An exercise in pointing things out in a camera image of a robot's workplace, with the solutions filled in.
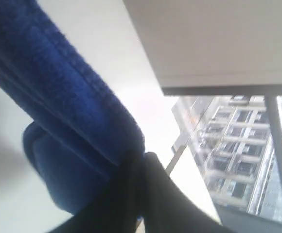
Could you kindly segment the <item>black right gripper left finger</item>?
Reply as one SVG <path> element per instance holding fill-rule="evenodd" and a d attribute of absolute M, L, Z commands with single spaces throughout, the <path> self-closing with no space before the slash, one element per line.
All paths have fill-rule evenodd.
<path fill-rule="evenodd" d="M 140 215 L 140 171 L 144 155 L 125 155 L 116 176 L 85 208 L 52 233 L 134 233 Z"/>

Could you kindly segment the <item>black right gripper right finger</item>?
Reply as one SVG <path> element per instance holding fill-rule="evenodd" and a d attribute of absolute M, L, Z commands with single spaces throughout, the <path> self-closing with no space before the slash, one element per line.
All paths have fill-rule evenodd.
<path fill-rule="evenodd" d="M 153 152 L 144 156 L 141 216 L 147 233 L 227 233 L 176 186 Z"/>

